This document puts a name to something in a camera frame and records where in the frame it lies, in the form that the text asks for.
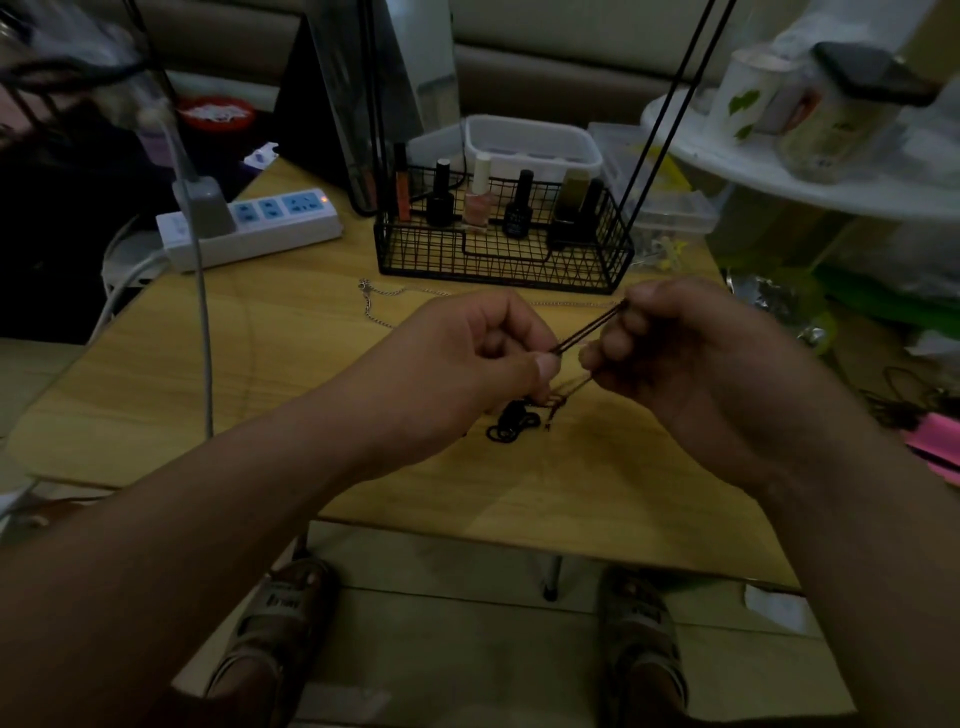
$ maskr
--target black wire basket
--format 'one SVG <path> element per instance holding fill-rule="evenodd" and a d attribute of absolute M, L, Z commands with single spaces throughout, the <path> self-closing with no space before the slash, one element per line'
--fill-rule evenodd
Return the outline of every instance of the black wire basket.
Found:
<path fill-rule="evenodd" d="M 556 182 L 534 182 L 529 234 L 522 239 L 503 234 L 503 210 L 514 198 L 516 180 L 490 179 L 493 207 L 488 227 L 478 230 L 462 222 L 464 191 L 470 175 L 451 176 L 454 223 L 445 228 L 426 224 L 426 190 L 433 186 L 432 169 L 411 167 L 411 222 L 400 222 L 381 211 L 373 228 L 380 273 L 412 278 L 462 280 L 523 288 L 610 294 L 620 284 L 634 256 L 616 201 L 604 189 L 595 210 L 597 225 L 589 237 L 547 244 L 553 207 L 560 191 Z"/>

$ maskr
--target hand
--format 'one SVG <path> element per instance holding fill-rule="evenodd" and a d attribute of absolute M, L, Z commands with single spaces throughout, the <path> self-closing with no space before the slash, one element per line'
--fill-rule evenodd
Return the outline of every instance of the hand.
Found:
<path fill-rule="evenodd" d="M 773 317 L 703 279 L 642 283 L 580 352 L 697 462 L 754 497 L 828 467 L 873 422 Z"/>
<path fill-rule="evenodd" d="M 483 291 L 422 306 L 318 394 L 362 423 L 361 477 L 379 477 L 449 447 L 488 411 L 546 401 L 557 337 L 517 293 Z"/>

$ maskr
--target sandal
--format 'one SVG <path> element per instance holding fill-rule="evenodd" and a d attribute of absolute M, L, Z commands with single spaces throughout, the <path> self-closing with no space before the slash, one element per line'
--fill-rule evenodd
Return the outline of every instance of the sandal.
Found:
<path fill-rule="evenodd" d="M 597 592 L 603 656 L 601 725 L 623 725 L 623 693 L 628 673 L 639 665 L 659 665 L 670 676 L 686 708 L 688 688 L 677 647 L 677 630 L 663 598 L 635 570 L 610 566 Z"/>
<path fill-rule="evenodd" d="M 253 658 L 266 665 L 276 679 L 274 708 L 267 725 L 287 725 L 320 651 L 339 588 L 337 572 L 315 558 L 297 559 L 264 576 L 237 622 L 204 696 L 210 695 L 237 661 Z"/>

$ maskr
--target silver chain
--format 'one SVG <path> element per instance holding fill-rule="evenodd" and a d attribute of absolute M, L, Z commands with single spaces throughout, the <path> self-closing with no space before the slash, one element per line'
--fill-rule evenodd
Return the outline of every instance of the silver chain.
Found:
<path fill-rule="evenodd" d="M 364 298 L 364 316 L 373 321 L 375 324 L 379 324 L 382 327 L 386 328 L 396 328 L 393 324 L 388 324 L 383 319 L 378 319 L 372 314 L 373 308 L 373 298 L 372 294 L 376 293 L 380 296 L 399 296 L 401 293 L 407 293 L 408 291 L 414 291 L 416 293 L 428 293 L 431 296 L 452 296 L 452 293 L 448 291 L 438 291 L 433 288 L 421 288 L 416 285 L 405 285 L 401 288 L 398 288 L 395 291 L 384 291 L 371 283 L 370 279 L 360 279 L 360 284 L 357 286 L 360 289 L 360 292 L 363 293 Z M 530 301 L 527 302 L 530 305 L 561 305 L 561 306 L 579 306 L 582 308 L 610 308 L 613 305 L 616 305 L 616 302 L 611 303 L 577 303 L 575 301 Z"/>

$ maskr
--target white power strip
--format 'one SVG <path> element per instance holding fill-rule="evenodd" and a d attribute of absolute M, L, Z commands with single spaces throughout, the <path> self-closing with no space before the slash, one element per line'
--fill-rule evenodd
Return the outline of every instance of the white power strip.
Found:
<path fill-rule="evenodd" d="M 234 202 L 228 207 L 236 230 L 229 235 L 201 239 L 205 268 L 289 251 L 339 237 L 344 231 L 337 210 L 324 191 L 316 187 Z M 181 273 L 194 270 L 190 232 L 183 213 L 158 215 L 156 226 L 174 269 Z"/>

